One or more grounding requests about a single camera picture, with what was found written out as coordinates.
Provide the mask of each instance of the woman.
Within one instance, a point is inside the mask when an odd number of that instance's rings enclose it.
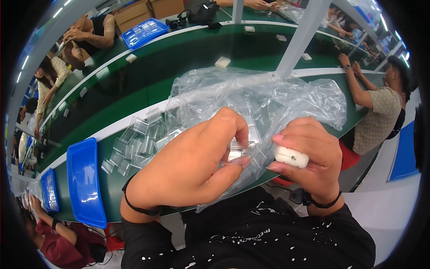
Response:
[[[49,59],[43,58],[34,76],[37,78],[37,88],[39,90],[39,100],[36,108],[36,126],[34,136],[39,139],[39,123],[42,119],[46,106],[51,101],[52,96],[63,84],[64,80],[72,73],[66,64],[58,57]]]
[[[48,261],[64,269],[80,269],[103,261],[107,249],[99,234],[88,231],[82,223],[63,225],[45,213],[34,195],[30,196],[30,202],[39,216],[38,224],[27,210],[27,204],[21,216],[30,239]]]

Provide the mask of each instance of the long hair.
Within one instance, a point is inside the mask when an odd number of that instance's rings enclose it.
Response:
[[[48,56],[45,56],[43,58],[42,62],[39,65],[39,68],[41,68],[43,71],[48,73],[53,82],[55,82],[57,80],[57,72],[53,68],[53,66],[51,64],[51,60],[48,58]],[[42,82],[48,89],[50,89],[52,87],[51,82],[45,76],[38,78],[37,80]]]

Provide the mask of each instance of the black bag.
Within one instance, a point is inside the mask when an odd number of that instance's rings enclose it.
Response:
[[[212,22],[218,10],[219,5],[216,2],[206,2],[201,5],[197,12],[188,15],[188,21],[198,25],[207,25],[210,29],[218,29],[221,24]]]

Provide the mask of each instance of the patterned shirt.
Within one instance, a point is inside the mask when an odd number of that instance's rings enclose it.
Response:
[[[373,109],[355,126],[353,150],[360,155],[382,143],[391,133],[402,110],[402,98],[389,87],[369,91]]]

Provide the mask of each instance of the blue plastic tray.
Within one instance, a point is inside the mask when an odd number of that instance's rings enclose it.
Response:
[[[106,228],[106,215],[100,196],[97,141],[94,137],[67,148],[67,182],[73,215],[79,222]]]
[[[167,32],[169,26],[157,19],[150,18],[137,26],[125,31],[121,37],[127,48],[140,47],[148,43],[151,39]]]
[[[45,204],[46,211],[58,212],[60,210],[60,203],[58,202],[57,190],[55,188],[55,177],[52,168],[49,168],[41,177],[40,184],[42,186],[43,203]]]

